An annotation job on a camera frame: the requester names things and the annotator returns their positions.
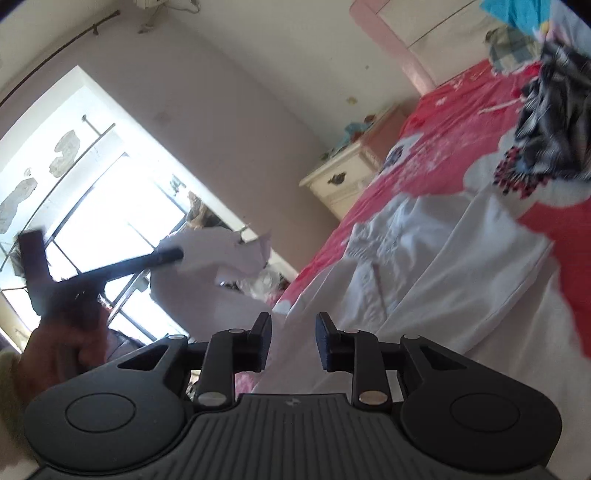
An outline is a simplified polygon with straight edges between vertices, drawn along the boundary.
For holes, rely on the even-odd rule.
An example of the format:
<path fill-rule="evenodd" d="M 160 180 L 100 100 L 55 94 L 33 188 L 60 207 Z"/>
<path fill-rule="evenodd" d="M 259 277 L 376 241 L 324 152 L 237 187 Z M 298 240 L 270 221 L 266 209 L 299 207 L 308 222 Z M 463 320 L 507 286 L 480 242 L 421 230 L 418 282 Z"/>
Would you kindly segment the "left hand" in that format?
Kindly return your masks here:
<path fill-rule="evenodd" d="M 30 400 L 66 380 L 68 359 L 83 367 L 102 365 L 107 350 L 107 318 L 110 310 L 99 305 L 96 327 L 91 330 L 53 322 L 31 334 L 18 360 L 14 379 L 19 395 Z"/>

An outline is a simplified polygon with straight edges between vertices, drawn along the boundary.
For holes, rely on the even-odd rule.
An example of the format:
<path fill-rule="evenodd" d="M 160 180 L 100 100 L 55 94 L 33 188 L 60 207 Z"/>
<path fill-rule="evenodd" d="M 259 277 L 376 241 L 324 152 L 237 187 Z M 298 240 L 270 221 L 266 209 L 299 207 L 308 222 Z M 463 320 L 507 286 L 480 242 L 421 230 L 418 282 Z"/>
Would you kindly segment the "operator left forearm sleeve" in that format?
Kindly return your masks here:
<path fill-rule="evenodd" d="M 24 437 L 23 406 L 15 389 L 13 370 L 20 356 L 1 352 L 1 478 L 27 479 L 38 464 Z"/>

